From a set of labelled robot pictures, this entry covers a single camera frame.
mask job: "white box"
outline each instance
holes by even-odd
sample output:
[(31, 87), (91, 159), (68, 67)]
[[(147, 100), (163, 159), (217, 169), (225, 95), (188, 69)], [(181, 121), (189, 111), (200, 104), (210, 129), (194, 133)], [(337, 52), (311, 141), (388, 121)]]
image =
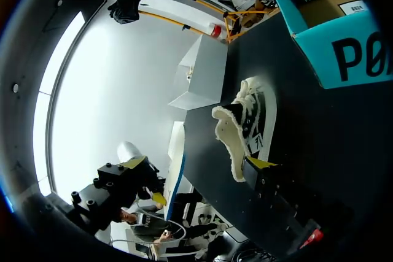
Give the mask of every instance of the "white box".
[[(192, 110), (221, 102), (227, 51), (226, 44), (201, 35), (177, 67), (169, 105)], [(188, 81), (191, 67), (193, 74)]]

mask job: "label on box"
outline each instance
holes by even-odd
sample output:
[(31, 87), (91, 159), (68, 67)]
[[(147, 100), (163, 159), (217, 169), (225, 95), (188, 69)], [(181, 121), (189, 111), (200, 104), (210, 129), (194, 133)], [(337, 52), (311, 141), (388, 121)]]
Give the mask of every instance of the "label on box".
[(353, 13), (364, 12), (365, 10), (368, 10), (368, 7), (363, 0), (356, 0), (340, 4), (340, 8), (346, 15), (351, 15)]

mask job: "hand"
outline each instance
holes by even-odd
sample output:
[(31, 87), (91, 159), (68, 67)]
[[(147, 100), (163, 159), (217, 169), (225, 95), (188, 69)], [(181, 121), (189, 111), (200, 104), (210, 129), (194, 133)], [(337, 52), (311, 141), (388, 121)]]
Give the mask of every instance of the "hand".
[(159, 240), (160, 242), (166, 241), (172, 237), (172, 234), (168, 230), (164, 230), (164, 232), (161, 234)]

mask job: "black device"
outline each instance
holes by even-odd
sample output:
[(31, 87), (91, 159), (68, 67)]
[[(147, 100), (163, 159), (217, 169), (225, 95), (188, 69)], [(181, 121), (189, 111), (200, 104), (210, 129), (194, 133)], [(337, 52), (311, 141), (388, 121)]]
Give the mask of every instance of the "black device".
[(145, 156), (133, 167), (105, 164), (98, 170), (98, 177), (80, 192), (73, 191), (72, 205), (66, 204), (55, 194), (51, 202), (70, 221), (89, 234), (106, 229), (111, 221), (119, 217), (122, 207), (130, 207), (136, 196), (150, 197), (151, 193), (163, 193), (164, 179), (159, 179), (159, 170)]

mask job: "white cable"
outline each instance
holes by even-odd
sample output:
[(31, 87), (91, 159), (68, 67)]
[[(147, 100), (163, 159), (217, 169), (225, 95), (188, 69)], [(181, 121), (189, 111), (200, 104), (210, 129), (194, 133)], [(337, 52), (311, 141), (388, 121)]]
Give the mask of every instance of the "white cable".
[(183, 232), (184, 232), (184, 233), (183, 233), (182, 237), (180, 237), (180, 238), (178, 238), (178, 239), (173, 239), (173, 240), (171, 240), (171, 241), (164, 241), (164, 242), (141, 242), (141, 241), (130, 241), (130, 240), (128, 240), (128, 239), (114, 239), (113, 241), (111, 241), (111, 242), (109, 243), (110, 246), (112, 246), (114, 242), (134, 242), (134, 243), (136, 243), (136, 244), (148, 244), (148, 245), (151, 245), (151, 244), (169, 244), (170, 242), (176, 242), (176, 241), (182, 240), (182, 239), (185, 237), (185, 235), (187, 234), (185, 228), (184, 228), (182, 225), (178, 224), (177, 222), (172, 221), (172, 220), (165, 220), (164, 218), (161, 218), (161, 217), (159, 217), (159, 216), (155, 216), (155, 215), (153, 215), (153, 214), (147, 213), (144, 209), (142, 209), (142, 208), (139, 206), (139, 200), (136, 201), (136, 205), (137, 205), (138, 208), (139, 208), (144, 214), (146, 214), (147, 216), (150, 216), (150, 217), (153, 217), (153, 218), (157, 218), (157, 219), (161, 219), (161, 220), (164, 220), (164, 221), (166, 221), (166, 222), (171, 222), (171, 223), (177, 225), (178, 227), (180, 227), (181, 229), (183, 229)]

